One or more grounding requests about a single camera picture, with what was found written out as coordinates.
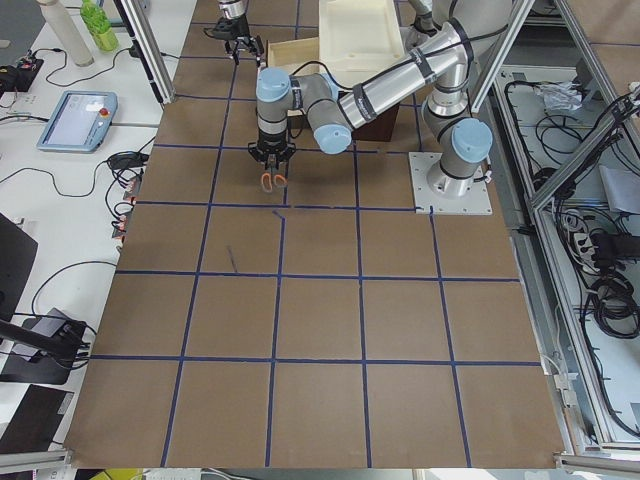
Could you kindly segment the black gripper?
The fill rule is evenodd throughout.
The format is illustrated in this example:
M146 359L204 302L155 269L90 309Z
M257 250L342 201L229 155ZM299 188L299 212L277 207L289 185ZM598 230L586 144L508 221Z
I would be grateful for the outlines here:
M260 137L247 145L247 151L256 162L265 165L265 171L271 171L272 165L273 171L278 171L280 164L296 153L296 145L286 137Z
M239 64L238 52L248 51L255 55L257 66L262 65L264 46L260 36L252 36L245 15L233 19L220 18L213 27L213 37L224 41L225 51Z

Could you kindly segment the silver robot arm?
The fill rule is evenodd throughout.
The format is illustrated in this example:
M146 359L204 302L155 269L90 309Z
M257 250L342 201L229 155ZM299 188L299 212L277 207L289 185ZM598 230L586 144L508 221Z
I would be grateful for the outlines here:
M225 42L225 51L236 65L239 64L239 52L246 51L256 62L257 73L264 67L264 47L260 36L250 33L246 18L246 5L242 0L220 0L218 2L222 17L212 30L212 37Z
M351 145L353 131L431 86L422 117L443 152L427 173L428 185L442 198L467 194L493 143L490 128L467 109L469 69L508 28L511 11L509 1L434 2L435 29L430 37L343 96L333 91L333 81L319 73L294 76L281 68L260 70L256 86L259 136L248 151L264 166L262 189L270 192L287 183L278 169L295 152L288 140L289 112L305 114L324 153L340 154Z

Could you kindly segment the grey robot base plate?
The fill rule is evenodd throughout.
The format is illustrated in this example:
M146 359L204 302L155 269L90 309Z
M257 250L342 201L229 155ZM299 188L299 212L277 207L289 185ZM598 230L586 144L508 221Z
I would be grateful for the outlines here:
M454 179L441 170L440 153L410 152L409 164L418 214L488 216L493 214L482 168L468 179Z

